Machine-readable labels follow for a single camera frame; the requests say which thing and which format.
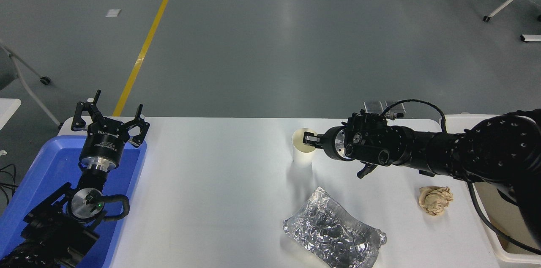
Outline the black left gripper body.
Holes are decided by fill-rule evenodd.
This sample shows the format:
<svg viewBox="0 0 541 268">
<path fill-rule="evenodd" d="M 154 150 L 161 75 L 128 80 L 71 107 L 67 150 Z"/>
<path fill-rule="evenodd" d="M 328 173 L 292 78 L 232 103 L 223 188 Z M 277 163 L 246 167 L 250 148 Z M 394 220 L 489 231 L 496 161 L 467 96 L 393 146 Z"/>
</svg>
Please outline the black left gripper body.
<svg viewBox="0 0 541 268">
<path fill-rule="evenodd" d="M 119 164 L 129 135 L 124 123 L 107 118 L 102 124 L 93 122 L 87 128 L 87 138 L 79 160 L 90 164 L 92 159 L 105 159 L 111 164 Z"/>
</svg>

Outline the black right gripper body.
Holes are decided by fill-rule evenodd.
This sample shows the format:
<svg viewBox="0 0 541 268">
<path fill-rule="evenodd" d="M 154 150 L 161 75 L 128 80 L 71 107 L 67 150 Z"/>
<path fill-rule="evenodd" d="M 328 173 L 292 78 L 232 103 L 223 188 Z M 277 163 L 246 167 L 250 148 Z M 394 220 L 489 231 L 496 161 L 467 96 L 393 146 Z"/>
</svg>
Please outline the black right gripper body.
<svg viewBox="0 0 541 268">
<path fill-rule="evenodd" d="M 342 127 L 332 127 L 328 129 L 322 137 L 322 149 L 329 158 L 342 161 L 343 158 L 336 148 L 336 139 L 340 131 L 342 131 Z"/>
</svg>

